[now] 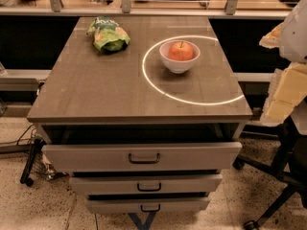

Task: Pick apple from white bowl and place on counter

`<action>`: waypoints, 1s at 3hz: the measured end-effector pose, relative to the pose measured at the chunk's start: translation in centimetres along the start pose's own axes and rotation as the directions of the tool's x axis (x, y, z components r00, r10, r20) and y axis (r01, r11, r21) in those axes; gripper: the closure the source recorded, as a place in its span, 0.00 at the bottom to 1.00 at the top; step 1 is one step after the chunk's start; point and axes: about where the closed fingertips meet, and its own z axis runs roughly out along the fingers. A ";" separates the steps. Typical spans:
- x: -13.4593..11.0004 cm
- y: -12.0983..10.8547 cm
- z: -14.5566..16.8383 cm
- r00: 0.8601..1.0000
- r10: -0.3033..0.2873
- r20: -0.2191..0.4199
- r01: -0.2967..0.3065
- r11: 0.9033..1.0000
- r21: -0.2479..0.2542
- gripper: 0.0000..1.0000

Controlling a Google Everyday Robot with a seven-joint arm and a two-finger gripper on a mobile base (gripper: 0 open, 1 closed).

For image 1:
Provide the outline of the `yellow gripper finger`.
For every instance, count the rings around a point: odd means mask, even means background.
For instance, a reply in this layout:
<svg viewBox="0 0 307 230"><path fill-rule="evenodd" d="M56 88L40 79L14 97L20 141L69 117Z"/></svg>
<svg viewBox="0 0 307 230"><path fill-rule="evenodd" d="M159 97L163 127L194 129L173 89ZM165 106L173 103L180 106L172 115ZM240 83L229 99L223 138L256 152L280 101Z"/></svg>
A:
<svg viewBox="0 0 307 230"><path fill-rule="evenodd" d="M292 62L272 75L260 122L280 125L307 96L307 64Z"/></svg>
<svg viewBox="0 0 307 230"><path fill-rule="evenodd" d="M275 26L269 33L264 35L260 41L259 45L268 49L279 47L279 38L282 31L283 24L280 23Z"/></svg>

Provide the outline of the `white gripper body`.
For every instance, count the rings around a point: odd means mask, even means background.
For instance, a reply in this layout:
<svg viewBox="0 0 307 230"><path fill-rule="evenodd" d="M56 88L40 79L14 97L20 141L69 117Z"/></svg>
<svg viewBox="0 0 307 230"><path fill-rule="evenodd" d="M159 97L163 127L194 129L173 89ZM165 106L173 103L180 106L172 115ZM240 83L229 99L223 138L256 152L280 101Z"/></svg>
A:
<svg viewBox="0 0 307 230"><path fill-rule="evenodd" d="M280 56L307 62L307 0L300 0L285 18L279 37Z"/></svg>

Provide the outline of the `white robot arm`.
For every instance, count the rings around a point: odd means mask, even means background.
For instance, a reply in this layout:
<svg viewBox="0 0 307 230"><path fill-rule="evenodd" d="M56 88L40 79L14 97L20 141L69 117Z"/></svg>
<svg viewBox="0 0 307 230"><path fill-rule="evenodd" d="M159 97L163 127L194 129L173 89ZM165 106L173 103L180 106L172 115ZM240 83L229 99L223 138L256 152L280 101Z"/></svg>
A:
<svg viewBox="0 0 307 230"><path fill-rule="evenodd" d="M303 135L307 131L307 0L300 0L285 20L263 36L259 44L278 48L290 62L272 75L260 122L267 127L282 124L289 116Z"/></svg>

